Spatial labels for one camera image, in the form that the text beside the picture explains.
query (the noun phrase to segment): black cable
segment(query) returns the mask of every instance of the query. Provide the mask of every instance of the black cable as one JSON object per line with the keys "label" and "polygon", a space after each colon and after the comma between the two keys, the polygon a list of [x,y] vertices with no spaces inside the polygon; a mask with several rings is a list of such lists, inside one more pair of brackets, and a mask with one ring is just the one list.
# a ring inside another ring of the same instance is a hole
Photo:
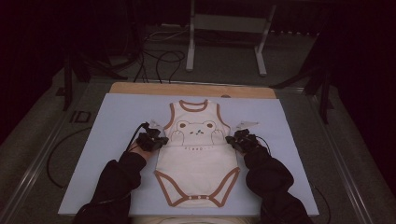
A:
{"label": "black cable", "polygon": [[143,76],[142,76],[142,79],[143,79],[143,82],[149,83],[149,77],[148,77],[148,74],[146,72],[146,66],[145,65],[143,65]]}
{"label": "black cable", "polygon": [[129,147],[131,146],[132,142],[134,141],[134,138],[137,135],[137,132],[139,132],[139,130],[143,127],[144,124],[145,123],[140,124],[139,127],[137,127],[136,131],[134,131],[134,135],[132,136],[131,141],[129,141],[128,147],[125,149],[125,151],[128,151]]}
{"label": "black cable", "polygon": [[[189,31],[189,28],[186,28],[185,30],[182,30],[182,31],[174,31],[174,32],[155,32],[155,33],[149,34],[148,37],[145,38],[145,42],[146,41],[162,42],[162,41],[171,39],[175,36],[183,35],[184,33],[187,33],[188,31]],[[169,36],[165,37],[163,39],[151,39],[155,35],[162,35],[162,34],[169,34]]]}
{"label": "black cable", "polygon": [[131,147],[131,148],[129,148],[129,149],[127,149],[129,152],[131,152],[132,150],[134,150],[135,148],[137,148],[137,147],[139,147],[139,145],[136,145],[136,146],[134,146],[134,147]]}
{"label": "black cable", "polygon": [[271,156],[271,149],[270,149],[270,146],[268,146],[268,143],[263,138],[261,138],[259,136],[256,136],[256,137],[260,138],[265,143],[265,145],[267,147],[268,154],[270,154],[270,156]]}
{"label": "black cable", "polygon": [[[155,56],[151,53],[148,53],[148,51],[158,51],[158,52],[162,52],[162,54],[160,56]],[[160,83],[163,83],[162,79],[161,79],[161,75],[160,75],[160,71],[159,71],[159,64],[160,62],[165,62],[165,63],[178,63],[177,68],[172,72],[171,76],[168,78],[169,83],[171,83],[171,79],[173,77],[173,75],[176,73],[176,71],[180,68],[181,66],[181,62],[185,59],[185,54],[182,51],[176,50],[176,51],[168,51],[168,50],[145,50],[144,51],[145,54],[147,54],[150,57],[153,57],[155,59],[157,59],[156,62],[156,66],[155,66],[155,71],[157,74],[157,78],[159,79]],[[163,59],[163,57],[167,54],[173,54],[177,57],[176,60],[165,60]]]}
{"label": "black cable", "polygon": [[324,196],[324,194],[314,184],[312,184],[311,181],[308,180],[308,183],[312,186],[313,189],[315,189],[320,194],[320,196],[322,197],[323,201],[326,203],[327,211],[328,211],[328,214],[329,214],[329,217],[327,218],[327,222],[326,223],[329,224],[332,221],[332,210],[330,209],[330,206],[329,206],[329,203],[326,200],[326,197]]}
{"label": "black cable", "polygon": [[67,135],[65,138],[63,138],[61,141],[59,141],[59,142],[55,145],[55,147],[52,149],[52,151],[50,152],[49,157],[47,158],[47,176],[48,176],[49,180],[50,180],[55,186],[57,186],[58,188],[60,188],[60,189],[65,189],[65,188],[67,187],[67,185],[62,186],[61,184],[58,184],[58,183],[52,178],[52,176],[50,175],[50,160],[51,160],[51,158],[52,158],[53,153],[54,153],[55,150],[58,148],[58,146],[60,146],[61,143],[64,142],[66,139],[68,139],[68,138],[74,136],[75,134],[82,133],[82,132],[84,132],[84,131],[86,131],[86,130],[89,130],[89,129],[91,129],[91,128],[92,128],[92,127],[89,127],[89,128],[85,128],[85,129],[79,130],[79,131],[74,132],[74,133],[70,133],[70,134]]}
{"label": "black cable", "polygon": [[136,80],[137,80],[137,78],[139,77],[139,75],[140,75],[140,72],[142,71],[142,69],[144,68],[144,63],[145,63],[145,56],[144,56],[144,54],[141,54],[140,55],[142,58],[141,58],[141,60],[142,60],[142,63],[139,63],[140,64],[140,67],[139,67],[139,70],[137,71],[137,74],[136,74],[136,76],[134,77],[134,82],[136,82]]}

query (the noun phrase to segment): metal stand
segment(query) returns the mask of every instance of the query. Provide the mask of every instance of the metal stand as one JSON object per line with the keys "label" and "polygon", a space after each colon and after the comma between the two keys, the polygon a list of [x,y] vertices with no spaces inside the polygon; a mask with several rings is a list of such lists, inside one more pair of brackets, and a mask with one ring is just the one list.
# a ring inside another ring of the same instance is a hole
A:
{"label": "metal stand", "polygon": [[264,48],[265,40],[270,31],[271,21],[274,17],[275,10],[276,6],[271,6],[271,10],[266,19],[195,14],[195,0],[191,0],[190,43],[187,54],[186,70],[191,72],[194,67],[195,29],[259,33],[262,34],[262,41],[254,48],[254,53],[256,55],[257,65],[259,68],[259,75],[261,77],[265,77],[267,75],[267,71],[262,57],[262,49]]}

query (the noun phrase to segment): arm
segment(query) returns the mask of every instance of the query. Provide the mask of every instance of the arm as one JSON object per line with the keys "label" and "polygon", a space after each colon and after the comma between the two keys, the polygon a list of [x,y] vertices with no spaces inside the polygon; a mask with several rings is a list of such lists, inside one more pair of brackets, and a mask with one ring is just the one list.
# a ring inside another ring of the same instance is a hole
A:
{"label": "arm", "polygon": [[262,223],[313,223],[299,199],[288,193],[294,179],[289,170],[262,148],[244,157],[247,186],[262,198]]}
{"label": "arm", "polygon": [[140,171],[146,166],[150,155],[150,152],[132,144],[119,161],[108,162],[99,177],[91,202],[81,207],[73,223],[127,223],[131,203],[129,192],[139,187]]}

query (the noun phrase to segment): light blue board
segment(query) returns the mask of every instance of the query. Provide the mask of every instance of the light blue board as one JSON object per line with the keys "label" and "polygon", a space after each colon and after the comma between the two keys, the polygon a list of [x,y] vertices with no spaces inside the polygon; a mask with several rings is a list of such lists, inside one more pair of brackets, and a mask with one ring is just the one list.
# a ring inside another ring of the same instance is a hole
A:
{"label": "light blue board", "polygon": [[[225,123],[236,127],[241,121],[259,122],[249,128],[268,143],[272,156],[282,161],[295,182],[290,193],[299,198],[310,216],[318,215],[318,208],[307,181],[304,167],[290,132],[281,103],[276,99],[242,99],[191,96],[162,96],[108,93],[99,110],[88,141],[64,195],[59,209],[61,215],[74,215],[91,200],[99,175],[106,163],[117,160],[127,147],[136,128],[152,119],[164,126],[170,119],[169,104],[184,100],[201,103],[209,99],[220,104]],[[258,216],[260,199],[246,186],[248,172],[238,154],[240,176],[227,203],[221,208],[170,207],[154,176],[158,152],[142,170],[142,184],[132,192],[132,216]]]}

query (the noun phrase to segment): baby onesie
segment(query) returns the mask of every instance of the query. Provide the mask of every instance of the baby onesie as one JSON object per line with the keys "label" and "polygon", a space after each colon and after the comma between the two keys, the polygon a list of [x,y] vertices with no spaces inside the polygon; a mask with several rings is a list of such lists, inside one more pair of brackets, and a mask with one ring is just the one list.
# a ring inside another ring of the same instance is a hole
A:
{"label": "baby onesie", "polygon": [[166,201],[177,207],[222,207],[239,174],[235,150],[225,136],[219,105],[179,101],[170,104],[155,175]]}

